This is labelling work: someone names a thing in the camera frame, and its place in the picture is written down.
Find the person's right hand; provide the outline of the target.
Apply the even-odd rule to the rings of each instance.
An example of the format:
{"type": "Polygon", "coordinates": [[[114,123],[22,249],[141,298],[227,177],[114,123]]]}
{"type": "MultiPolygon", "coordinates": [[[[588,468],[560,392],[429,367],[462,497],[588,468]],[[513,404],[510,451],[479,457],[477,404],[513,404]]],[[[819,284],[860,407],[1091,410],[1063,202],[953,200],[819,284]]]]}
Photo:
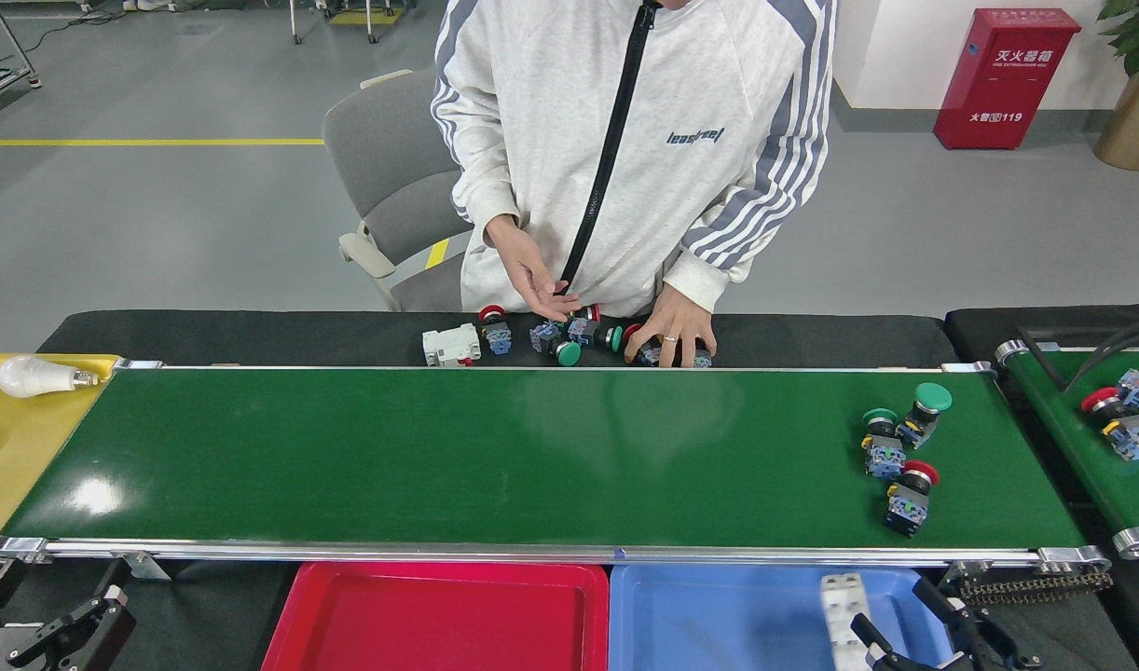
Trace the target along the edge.
{"type": "Polygon", "coordinates": [[[536,242],[509,213],[487,221],[486,238],[498,252],[509,280],[532,313],[552,322],[565,322],[583,308],[577,294],[567,294],[566,281],[554,281],[536,242]]]}

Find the person's left hand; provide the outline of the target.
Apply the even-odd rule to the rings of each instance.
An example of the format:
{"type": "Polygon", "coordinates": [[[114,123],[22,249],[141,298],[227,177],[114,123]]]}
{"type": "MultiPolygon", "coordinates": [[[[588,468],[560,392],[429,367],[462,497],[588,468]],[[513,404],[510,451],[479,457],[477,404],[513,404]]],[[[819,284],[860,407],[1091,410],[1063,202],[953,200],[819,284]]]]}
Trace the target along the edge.
{"type": "Polygon", "coordinates": [[[659,341],[659,368],[693,368],[698,343],[716,355],[713,314],[697,305],[670,284],[656,297],[652,316],[629,337],[624,349],[626,363],[637,360],[640,349],[652,339],[659,341]]]}

